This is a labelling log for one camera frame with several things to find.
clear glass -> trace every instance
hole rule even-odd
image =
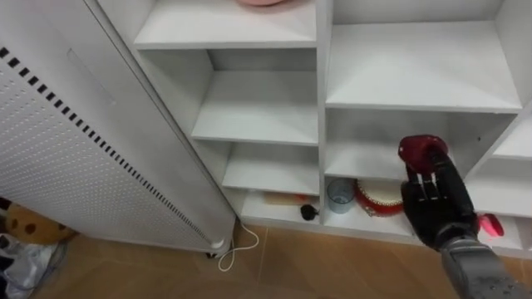
[[[334,213],[347,213],[355,197],[355,182],[352,179],[335,179],[327,186],[328,204]]]

power cord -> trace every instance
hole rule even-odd
[[[231,267],[233,266],[234,264],[234,253],[237,252],[238,250],[248,250],[248,249],[253,249],[253,248],[256,248],[258,245],[259,245],[259,236],[257,236],[256,233],[250,231],[248,228],[246,228],[242,223],[240,223],[240,226],[248,233],[251,233],[254,237],[255,237],[255,244],[251,245],[251,246],[247,246],[247,247],[241,247],[241,248],[235,248],[234,247],[234,240],[231,239],[231,247],[233,249],[229,250],[228,252],[224,253],[224,255],[222,255],[219,260],[218,260],[218,269],[221,271],[221,272],[227,272],[229,270],[231,270]],[[226,268],[222,268],[222,261],[224,260],[225,257],[227,257],[230,253],[231,254],[231,263],[229,264],[228,267]]]

shelf board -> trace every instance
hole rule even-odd
[[[518,112],[493,22],[337,25],[327,107]]]
[[[319,208],[319,199],[311,203],[314,208]],[[319,224],[319,217],[306,221],[301,216],[300,207],[297,205],[269,204],[264,202],[264,193],[250,191],[244,200],[241,218],[261,218],[281,220],[296,223]]]
[[[357,203],[345,214],[336,214],[328,211],[325,225],[335,228],[350,228],[369,233],[384,233],[414,238],[411,225],[403,213],[392,217],[370,217]]]
[[[494,152],[494,157],[532,160],[532,115],[523,120]]]
[[[479,212],[532,218],[532,162],[490,159],[465,185]]]
[[[439,112],[329,110],[325,174],[354,179],[406,179],[397,155],[404,136],[432,134],[446,139]]]
[[[192,137],[318,145],[313,71],[216,71]]]
[[[319,195],[318,150],[292,145],[234,144],[222,185]]]
[[[503,237],[493,238],[481,228],[478,234],[479,241],[495,248],[523,250],[523,243],[521,242],[519,229],[515,224],[515,219],[513,217],[500,215],[496,215],[496,217],[499,219],[502,228],[505,230],[505,235]]]
[[[139,50],[316,46],[314,1],[250,7],[235,0],[159,0],[135,39]]]

black round object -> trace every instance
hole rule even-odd
[[[301,207],[301,216],[307,221],[314,220],[318,215],[318,211],[310,204],[305,204]]]

wooden floor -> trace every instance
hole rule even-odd
[[[274,228],[252,228],[257,248],[230,272],[203,253],[74,239],[66,261],[33,298],[456,298],[427,249]],[[238,245],[253,239],[237,229]],[[504,259],[532,283],[532,262]]]

